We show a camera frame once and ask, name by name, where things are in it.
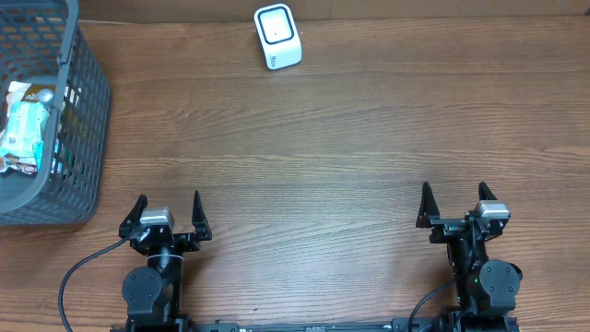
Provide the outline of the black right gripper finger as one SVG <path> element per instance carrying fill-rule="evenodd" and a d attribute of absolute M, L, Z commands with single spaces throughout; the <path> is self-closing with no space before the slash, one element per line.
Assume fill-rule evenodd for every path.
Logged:
<path fill-rule="evenodd" d="M 419 213 L 416 220 L 416 227 L 421 229 L 435 227 L 441 219 L 431 185 L 424 182 L 421 189 Z"/>
<path fill-rule="evenodd" d="M 480 201 L 497 200 L 497 197 L 492 193 L 485 182 L 480 182 L 478 184 L 478 199 Z"/>

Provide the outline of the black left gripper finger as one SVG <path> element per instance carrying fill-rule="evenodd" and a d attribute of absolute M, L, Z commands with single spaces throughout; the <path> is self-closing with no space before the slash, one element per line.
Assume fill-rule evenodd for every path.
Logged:
<path fill-rule="evenodd" d="M 140 195 L 131 209 L 131 211 L 124 218 L 119 226 L 118 235 L 123 239 L 131 235 L 132 230 L 139 224 L 139 220 L 144 209 L 148 205 L 148 198 L 145 195 Z"/>
<path fill-rule="evenodd" d="M 195 236 L 198 241 L 210 241 L 212 239 L 212 230 L 207 221 L 198 191 L 195 191 L 194 195 L 192 224 L 195 227 Z"/>

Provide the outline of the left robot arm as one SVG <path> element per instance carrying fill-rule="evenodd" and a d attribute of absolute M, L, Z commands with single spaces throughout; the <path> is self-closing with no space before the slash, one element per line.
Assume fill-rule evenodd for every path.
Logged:
<path fill-rule="evenodd" d="M 133 269 L 122 285 L 127 305 L 125 331 L 194 331 L 195 323 L 181 312 L 183 255 L 198 252 L 212 231 L 195 192 L 190 232 L 176 233 L 168 207 L 149 207 L 141 195 L 119 227 L 119 236 L 147 258 Z"/>

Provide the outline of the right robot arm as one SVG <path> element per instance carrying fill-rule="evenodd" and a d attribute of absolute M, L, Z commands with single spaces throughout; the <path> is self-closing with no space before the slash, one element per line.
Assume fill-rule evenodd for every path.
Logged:
<path fill-rule="evenodd" d="M 429 183 L 421 189 L 416 226 L 429 229 L 431 243 L 443 243 L 453 269 L 453 278 L 424 296 L 412 310 L 407 329 L 414 330 L 419 309 L 442 291 L 454 286 L 456 307 L 449 307 L 429 320 L 421 331 L 518 331 L 509 317 L 515 309 L 523 272 L 517 265 L 491 259 L 486 243 L 503 234 L 511 218 L 509 208 L 489 189 L 478 184 L 478 202 L 458 219 L 444 219 Z"/>

